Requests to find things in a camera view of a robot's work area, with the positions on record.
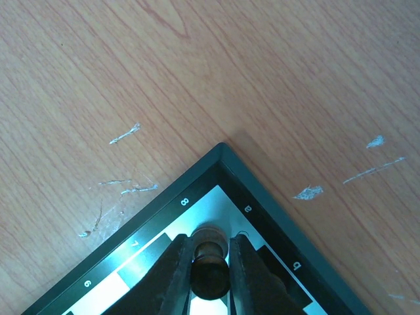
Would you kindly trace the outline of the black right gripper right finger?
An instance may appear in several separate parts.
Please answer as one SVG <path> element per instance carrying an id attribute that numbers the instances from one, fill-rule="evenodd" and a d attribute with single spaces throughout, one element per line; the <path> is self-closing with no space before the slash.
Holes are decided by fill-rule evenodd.
<path id="1" fill-rule="evenodd" d="M 229 245 L 229 314 L 304 314 L 283 282 L 259 257 L 247 236 L 238 234 Z"/>

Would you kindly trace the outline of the dark brown rook piece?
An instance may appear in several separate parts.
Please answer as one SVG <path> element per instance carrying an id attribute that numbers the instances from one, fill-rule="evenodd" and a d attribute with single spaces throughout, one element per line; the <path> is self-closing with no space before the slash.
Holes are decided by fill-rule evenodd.
<path id="1" fill-rule="evenodd" d="M 190 273 L 191 290 L 203 300 L 220 299 L 230 289 L 226 234 L 217 226 L 202 225 L 193 231 L 192 239 L 194 256 Z"/>

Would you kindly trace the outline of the black grey chessboard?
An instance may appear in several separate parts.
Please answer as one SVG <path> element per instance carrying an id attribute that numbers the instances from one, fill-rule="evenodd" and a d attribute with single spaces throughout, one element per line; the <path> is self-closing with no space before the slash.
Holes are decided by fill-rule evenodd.
<path id="1" fill-rule="evenodd" d="M 304 314 L 367 314 L 367 306 L 225 143 L 217 144 L 52 289 L 28 314 L 105 314 L 179 235 L 202 225 L 247 236 Z M 229 314 L 228 293 L 190 292 L 188 314 Z"/>

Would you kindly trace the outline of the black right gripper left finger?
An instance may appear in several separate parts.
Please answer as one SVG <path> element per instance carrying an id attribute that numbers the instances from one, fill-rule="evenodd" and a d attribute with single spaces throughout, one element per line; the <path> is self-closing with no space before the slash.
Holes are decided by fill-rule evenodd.
<path id="1" fill-rule="evenodd" d="M 143 279 L 105 314 L 188 314 L 193 239 L 179 234 Z"/>

